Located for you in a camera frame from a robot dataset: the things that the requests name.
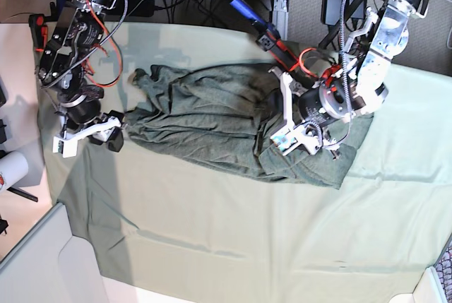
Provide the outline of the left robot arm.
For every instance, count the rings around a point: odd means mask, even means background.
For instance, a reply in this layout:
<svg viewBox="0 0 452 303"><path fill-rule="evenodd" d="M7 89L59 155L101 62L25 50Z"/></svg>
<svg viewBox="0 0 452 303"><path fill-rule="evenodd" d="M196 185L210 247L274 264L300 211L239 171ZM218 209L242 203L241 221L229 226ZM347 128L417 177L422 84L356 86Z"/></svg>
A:
<svg viewBox="0 0 452 303"><path fill-rule="evenodd" d="M383 83L393 58L408 43L408 22L424 18L429 0L339 0L338 20L317 47L295 55L270 23L253 20L258 46L270 52L283 71L297 70L313 85L297 100L304 126L328 126L335 121L375 112L388 93ZM311 71L304 55L323 55L332 39L338 39L338 62L323 73Z"/></svg>

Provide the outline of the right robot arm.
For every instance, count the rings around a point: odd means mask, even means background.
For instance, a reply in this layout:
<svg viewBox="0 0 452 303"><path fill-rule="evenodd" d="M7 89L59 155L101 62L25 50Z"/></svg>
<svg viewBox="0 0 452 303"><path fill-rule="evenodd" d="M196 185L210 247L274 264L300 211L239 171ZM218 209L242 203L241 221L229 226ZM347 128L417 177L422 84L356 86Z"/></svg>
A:
<svg viewBox="0 0 452 303"><path fill-rule="evenodd" d="M118 152L124 144L124 113L101 110L105 88L118 83L94 81L89 59L106 42L114 43L115 30L105 25L105 13L117 0L65 0L52 36L43 48L37 77L41 88L56 93L60 130L52 151L63 158L76 156L78 144L88 139Z"/></svg>

